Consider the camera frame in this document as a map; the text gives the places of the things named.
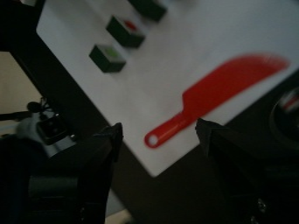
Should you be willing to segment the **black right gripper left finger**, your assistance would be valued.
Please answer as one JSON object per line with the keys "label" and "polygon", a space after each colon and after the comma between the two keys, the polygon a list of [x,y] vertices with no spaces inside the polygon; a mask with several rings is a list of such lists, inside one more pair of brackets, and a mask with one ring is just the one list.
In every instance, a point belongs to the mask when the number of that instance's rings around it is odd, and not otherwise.
{"label": "black right gripper left finger", "polygon": [[27,224],[104,224],[121,143],[117,123],[45,161],[29,179]]}

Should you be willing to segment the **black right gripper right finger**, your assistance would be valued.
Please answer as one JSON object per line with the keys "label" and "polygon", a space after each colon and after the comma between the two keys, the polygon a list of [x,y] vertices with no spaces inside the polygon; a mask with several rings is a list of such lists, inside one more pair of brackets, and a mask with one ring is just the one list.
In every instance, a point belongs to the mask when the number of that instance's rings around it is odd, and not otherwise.
{"label": "black right gripper right finger", "polygon": [[299,153],[203,119],[196,134],[234,224],[299,224]]}

